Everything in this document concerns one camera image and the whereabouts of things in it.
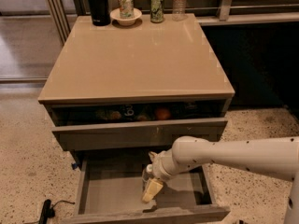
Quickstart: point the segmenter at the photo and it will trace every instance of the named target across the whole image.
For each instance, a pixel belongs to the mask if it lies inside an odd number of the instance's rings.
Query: water bottle
[[[110,24],[108,0],[88,0],[93,19],[93,25],[106,26]]]
[[[172,19],[174,21],[181,21],[185,19],[185,8],[187,0],[174,0]]]

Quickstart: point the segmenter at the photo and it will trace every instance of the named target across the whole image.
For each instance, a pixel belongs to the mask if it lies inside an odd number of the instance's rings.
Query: beige cabinet
[[[193,14],[179,22],[165,15],[158,24],[143,15],[130,27],[115,21],[96,27],[90,17],[78,17],[38,99],[59,144],[81,165],[77,211],[65,223],[193,223],[225,217],[228,211],[215,206],[203,169],[174,181],[170,190],[177,196],[161,197],[152,206],[136,197],[142,193],[148,151],[170,148],[182,135],[219,140],[233,96]],[[124,107],[149,112],[142,121],[123,119]],[[160,107],[170,115],[157,118]],[[106,119],[116,109],[121,118]],[[184,191],[182,180],[190,181]],[[208,196],[208,202],[195,194]],[[167,200],[172,204],[165,205]]]

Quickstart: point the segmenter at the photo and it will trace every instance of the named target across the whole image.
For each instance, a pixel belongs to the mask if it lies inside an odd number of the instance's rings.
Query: cord
[[[58,201],[56,204],[54,204],[47,212],[47,218],[53,218],[55,217],[55,210],[54,210],[54,207],[58,204],[58,203],[69,203],[69,204],[75,204],[74,202],[69,202],[67,200],[60,200]],[[37,220],[37,221],[34,221],[34,222],[25,222],[24,224],[36,224],[36,223],[39,223],[41,219]]]
[[[73,205],[75,205],[74,202],[69,202],[69,201],[67,201],[67,200],[60,200],[60,201],[58,201],[56,204],[54,204],[54,205],[52,206],[52,208],[54,208],[58,203],[69,203],[69,204],[73,204]]]

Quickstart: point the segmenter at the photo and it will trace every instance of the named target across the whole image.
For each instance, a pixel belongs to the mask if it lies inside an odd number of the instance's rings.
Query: item in drawer
[[[168,120],[171,119],[171,112],[169,108],[164,107],[164,106],[158,106],[155,108],[155,118],[157,120]]]
[[[196,102],[176,103],[169,106],[172,119],[200,118],[202,110]]]
[[[150,105],[103,106],[96,111],[96,117],[109,122],[153,120]]]

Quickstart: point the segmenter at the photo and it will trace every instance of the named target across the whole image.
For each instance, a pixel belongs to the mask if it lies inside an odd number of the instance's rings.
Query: black bottle
[[[106,26],[111,23],[108,0],[88,0],[93,25]]]

